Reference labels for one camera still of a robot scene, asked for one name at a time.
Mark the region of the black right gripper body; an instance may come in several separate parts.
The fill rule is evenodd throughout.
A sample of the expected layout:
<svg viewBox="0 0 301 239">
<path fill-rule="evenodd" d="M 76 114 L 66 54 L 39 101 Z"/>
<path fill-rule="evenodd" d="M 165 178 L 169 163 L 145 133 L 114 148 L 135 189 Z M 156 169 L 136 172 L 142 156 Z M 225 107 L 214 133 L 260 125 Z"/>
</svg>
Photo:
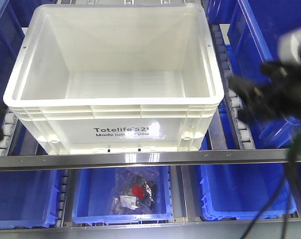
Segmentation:
<svg viewBox="0 0 301 239">
<path fill-rule="evenodd" d="M 301 121 L 301 65 L 270 61 L 260 71 L 271 79 L 269 84 L 257 85 L 238 75 L 228 77 L 229 89 L 245 104 L 238 119 L 252 123 L 293 116 Z"/>
</svg>

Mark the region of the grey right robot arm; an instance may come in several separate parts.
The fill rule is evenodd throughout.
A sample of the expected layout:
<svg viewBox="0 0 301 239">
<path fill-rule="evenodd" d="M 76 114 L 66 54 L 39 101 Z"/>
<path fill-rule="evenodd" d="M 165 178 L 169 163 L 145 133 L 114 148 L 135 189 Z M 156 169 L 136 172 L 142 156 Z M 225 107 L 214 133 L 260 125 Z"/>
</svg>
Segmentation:
<svg viewBox="0 0 301 239">
<path fill-rule="evenodd" d="M 278 61 L 260 66 L 261 74 L 270 78 L 268 84 L 257 85 L 251 80 L 232 75 L 228 87 L 244 102 L 238 119 L 244 123 L 296 117 L 301 121 L 301 28 L 279 38 Z"/>
</svg>

